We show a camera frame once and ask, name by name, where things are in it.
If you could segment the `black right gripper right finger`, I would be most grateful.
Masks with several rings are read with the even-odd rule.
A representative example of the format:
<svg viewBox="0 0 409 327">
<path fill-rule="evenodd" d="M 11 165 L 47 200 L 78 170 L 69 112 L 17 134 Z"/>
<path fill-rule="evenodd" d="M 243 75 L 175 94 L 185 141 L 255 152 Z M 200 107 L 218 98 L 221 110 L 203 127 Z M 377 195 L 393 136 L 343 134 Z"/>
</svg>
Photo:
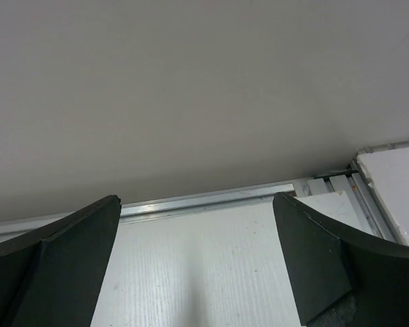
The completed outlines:
<svg viewBox="0 0 409 327">
<path fill-rule="evenodd" d="M 409 326 L 409 246 L 285 193 L 273 212 L 302 326 Z"/>
</svg>

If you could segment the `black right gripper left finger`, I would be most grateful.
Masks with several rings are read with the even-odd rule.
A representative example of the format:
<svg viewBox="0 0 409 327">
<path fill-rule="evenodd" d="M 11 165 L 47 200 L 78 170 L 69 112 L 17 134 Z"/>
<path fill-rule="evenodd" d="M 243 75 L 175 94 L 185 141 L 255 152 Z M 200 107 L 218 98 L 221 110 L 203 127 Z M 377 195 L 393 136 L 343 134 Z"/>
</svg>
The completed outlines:
<svg viewBox="0 0 409 327">
<path fill-rule="evenodd" d="M 109 195 L 0 242 L 0 326 L 90 326 L 120 213 Z"/>
</svg>

